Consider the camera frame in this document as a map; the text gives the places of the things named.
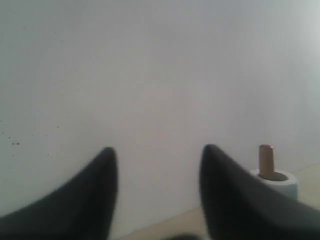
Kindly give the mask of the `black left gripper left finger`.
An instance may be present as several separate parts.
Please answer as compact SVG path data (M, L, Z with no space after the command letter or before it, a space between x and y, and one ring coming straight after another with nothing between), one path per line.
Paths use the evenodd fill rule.
M0 218L2 240L106 240L118 194L116 151L104 148L72 179Z

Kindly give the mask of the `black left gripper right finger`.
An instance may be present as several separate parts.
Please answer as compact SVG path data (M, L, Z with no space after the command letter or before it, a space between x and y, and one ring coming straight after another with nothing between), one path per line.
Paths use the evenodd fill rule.
M267 186L220 147L207 144L199 192L213 240L318 240L320 212Z

